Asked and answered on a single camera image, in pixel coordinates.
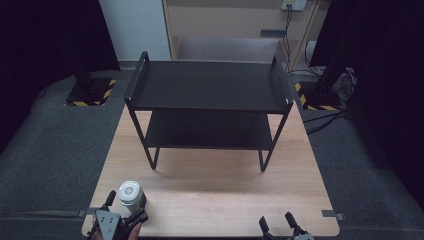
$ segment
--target stand base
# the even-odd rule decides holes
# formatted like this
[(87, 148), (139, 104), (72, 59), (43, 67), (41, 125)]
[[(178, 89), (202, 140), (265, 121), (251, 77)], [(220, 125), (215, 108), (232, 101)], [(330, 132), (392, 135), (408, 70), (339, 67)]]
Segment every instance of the stand base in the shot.
[(331, 91), (325, 96), (315, 94), (316, 82), (296, 83), (296, 91), (299, 95), (303, 109), (308, 110), (342, 110), (339, 96)]
[(94, 96), (88, 96), (81, 90), (78, 82), (75, 84), (71, 93), (66, 99), (67, 106), (101, 106), (104, 105), (109, 98), (112, 88), (116, 80), (110, 78), (93, 78), (94, 84), (97, 86), (97, 92)]

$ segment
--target black and yellow hazard tape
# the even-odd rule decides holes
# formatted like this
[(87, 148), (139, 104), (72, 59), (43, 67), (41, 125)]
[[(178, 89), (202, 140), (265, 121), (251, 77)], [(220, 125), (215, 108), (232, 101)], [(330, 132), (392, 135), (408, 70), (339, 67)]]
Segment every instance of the black and yellow hazard tape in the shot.
[(311, 105), (308, 103), (308, 99), (303, 92), (302, 86), (299, 83), (295, 84), (297, 95), (299, 96), (300, 103), (303, 109), (307, 110), (343, 110), (341, 106), (330, 106), (330, 105)]
[(66, 106), (76, 106), (76, 107), (86, 107), (86, 106), (102, 106), (106, 103), (110, 94), (112, 93), (112, 88), (115, 86), (116, 80), (111, 79), (109, 85), (107, 86), (105, 93), (101, 99), (95, 101), (67, 101)]

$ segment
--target lower shelf tray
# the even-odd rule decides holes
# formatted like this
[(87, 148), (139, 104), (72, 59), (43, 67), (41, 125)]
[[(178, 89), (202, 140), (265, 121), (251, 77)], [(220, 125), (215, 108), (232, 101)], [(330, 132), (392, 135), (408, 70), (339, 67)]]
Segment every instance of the lower shelf tray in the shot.
[(269, 150), (266, 114), (217, 111), (153, 111), (148, 147)]

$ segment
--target wooden panel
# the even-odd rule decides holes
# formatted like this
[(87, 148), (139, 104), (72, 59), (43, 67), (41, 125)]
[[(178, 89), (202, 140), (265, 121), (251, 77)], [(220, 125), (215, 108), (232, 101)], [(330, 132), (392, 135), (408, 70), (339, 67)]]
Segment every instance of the wooden panel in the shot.
[[(146, 129), (150, 114), (137, 114)], [(268, 117), (274, 134), (281, 116)], [(101, 206), (127, 180), (139, 182), (149, 199), (150, 219), (141, 236), (261, 236), (262, 216), (274, 235), (289, 236), (287, 211), (314, 236), (339, 233), (336, 219), (322, 216), (332, 206), (296, 106), (266, 172), (260, 171), (256, 151), (200, 149), (161, 149), (152, 170), (124, 109), (90, 206)], [(129, 215), (119, 199), (110, 209)], [(87, 216), (82, 232), (91, 226)]]

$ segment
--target gray floor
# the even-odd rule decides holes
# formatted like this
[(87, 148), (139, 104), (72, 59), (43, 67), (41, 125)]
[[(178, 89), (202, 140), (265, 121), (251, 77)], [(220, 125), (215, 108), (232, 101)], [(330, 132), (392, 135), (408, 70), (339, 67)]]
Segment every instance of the gray floor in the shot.
[[(276, 40), (185, 39), (180, 58), (269, 62), (274, 53), (281, 53)], [(12, 217), (10, 213), (77, 211), (89, 206), (124, 108), (131, 73), (97, 73), (117, 80), (102, 107), (65, 107), (73, 78), (40, 93), (30, 116), (0, 155), (0, 239), (83, 239), (81, 218)], [(288, 75), (287, 79), (295, 95), (295, 82), (317, 78)], [(300, 112), (304, 120), (329, 114)], [(325, 121), (307, 123), (305, 128)], [(309, 138), (333, 208), (346, 217), (339, 221), (337, 237), (319, 239), (424, 239), (423, 211), (391, 170), (378, 169), (369, 160), (350, 120), (335, 120)]]

